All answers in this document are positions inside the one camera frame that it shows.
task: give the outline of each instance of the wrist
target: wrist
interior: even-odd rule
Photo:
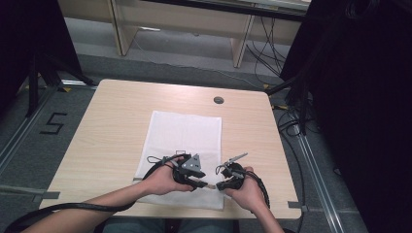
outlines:
[[[251,209],[251,212],[256,215],[259,215],[261,213],[270,211],[269,208],[266,206],[266,203],[264,202],[257,202],[254,204],[253,208]]]
[[[140,181],[134,184],[133,191],[137,194],[137,199],[152,194],[151,186],[147,181]]]

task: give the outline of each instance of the light gray floor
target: light gray floor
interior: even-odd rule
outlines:
[[[127,56],[121,57],[117,54],[115,35],[111,24],[72,18],[66,18],[66,23],[84,73],[96,81],[103,78],[114,78],[249,90],[263,90],[264,83],[276,84],[282,82],[261,64],[257,66],[256,70],[258,77],[261,79],[259,81],[255,76],[256,60],[247,51],[242,66],[233,68],[228,38],[207,35],[196,36],[190,33],[164,30],[160,32],[139,31],[136,35],[136,41]],[[256,45],[261,49],[264,43],[256,43]],[[276,48],[284,56],[288,54],[289,47],[277,46]],[[65,74],[62,75],[62,78],[73,79]],[[271,96],[270,102],[284,105],[284,97],[287,93],[288,91],[284,90]],[[0,184],[47,188],[92,94],[93,90],[89,89],[73,89],[68,93],[57,92],[27,137],[26,144],[17,152],[8,169],[1,174]],[[0,118],[0,129],[2,131],[0,146],[6,144],[7,139],[10,138],[24,118],[26,108],[22,106],[25,106],[26,102],[27,91],[24,90],[17,97],[10,110]],[[45,124],[50,114],[55,112],[68,113],[68,116],[70,116],[61,119],[65,121],[61,135],[54,137],[39,136],[39,131],[48,130],[49,126],[45,126]],[[274,120],[278,120],[283,113],[283,111],[274,111]],[[317,126],[313,122],[308,126],[314,131],[317,130]],[[303,156],[299,152],[297,140],[294,137],[289,137],[289,140],[302,166],[304,180],[302,182],[300,179],[297,161],[292,155],[292,149],[283,140],[293,183],[300,201],[302,201],[301,191],[304,185],[304,199],[309,209],[309,212],[305,213],[300,232],[331,232],[312,178],[308,173]],[[339,176],[332,172],[333,159],[322,134],[309,131],[308,140],[316,155],[330,196],[338,209],[345,232],[367,232],[346,185]],[[44,167],[43,161],[48,161],[47,168]],[[30,196],[0,194],[2,196],[0,200],[0,231],[11,219],[38,207],[38,203],[31,202]],[[298,220],[281,220],[281,224],[295,230]],[[242,233],[259,232],[260,229],[254,219],[241,220],[240,226]]]

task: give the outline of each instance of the black fabric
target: black fabric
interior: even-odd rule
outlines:
[[[319,124],[370,232],[412,219],[412,16],[392,1],[354,21],[310,83]]]
[[[82,69],[56,0],[0,2],[0,113],[28,75],[34,52]]]

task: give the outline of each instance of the white cloth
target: white cloth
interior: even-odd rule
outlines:
[[[221,137],[220,117],[154,111],[135,178],[142,179],[153,166],[148,162],[148,156],[162,158],[174,155],[176,150],[184,150],[192,156],[199,154],[201,171],[206,174],[200,180],[208,184],[221,182],[222,175],[215,173],[216,167],[221,164]],[[139,202],[222,210],[223,194],[217,189],[198,188],[193,192],[149,195]]]

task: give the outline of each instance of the wire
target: wire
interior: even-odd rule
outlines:
[[[136,42],[136,39],[135,39],[135,38],[133,38],[133,43],[137,46],[137,48],[139,48],[139,50],[141,50],[141,51],[143,52],[143,54],[146,56],[146,59],[147,59],[149,62],[151,62],[151,63],[153,63],[153,64],[155,64],[155,65],[168,65],[168,66],[177,67],[177,68],[190,68],[190,69],[197,69],[197,70],[201,70],[201,71],[216,72],[216,73],[219,73],[219,74],[224,75],[224,76],[226,76],[226,77],[229,77],[229,78],[231,78],[231,79],[234,79],[234,80],[237,80],[237,81],[241,81],[241,82],[247,83],[247,84],[249,84],[249,85],[251,85],[251,86],[253,86],[253,87],[255,87],[255,88],[263,89],[262,86],[257,86],[257,85],[255,85],[255,84],[253,84],[253,83],[251,83],[251,82],[249,82],[249,81],[247,81],[247,80],[245,80],[245,79],[242,79],[242,78],[230,76],[230,75],[228,75],[228,74],[226,74],[226,73],[224,73],[224,72],[222,72],[222,71],[219,71],[219,70],[207,69],[207,68],[200,68],[200,67],[194,67],[194,66],[173,65],[173,64],[169,64],[169,63],[155,62],[155,61],[153,61],[153,60],[151,60],[151,59],[149,58],[148,53],[139,46],[139,44]]]
[[[134,205],[135,202],[129,203],[124,206],[119,207],[110,207],[110,206],[101,206],[101,205],[94,205],[88,203],[63,203],[54,206],[49,206],[34,212],[30,212],[24,216],[19,217],[15,221],[13,221],[5,230],[6,233],[8,232],[20,232],[27,228],[29,225],[23,225],[23,223],[27,222],[30,219],[33,219],[36,216],[42,216],[45,214],[52,214],[54,211],[59,210],[66,210],[66,209],[79,209],[79,210],[92,210],[92,211],[99,211],[99,212],[122,212]]]

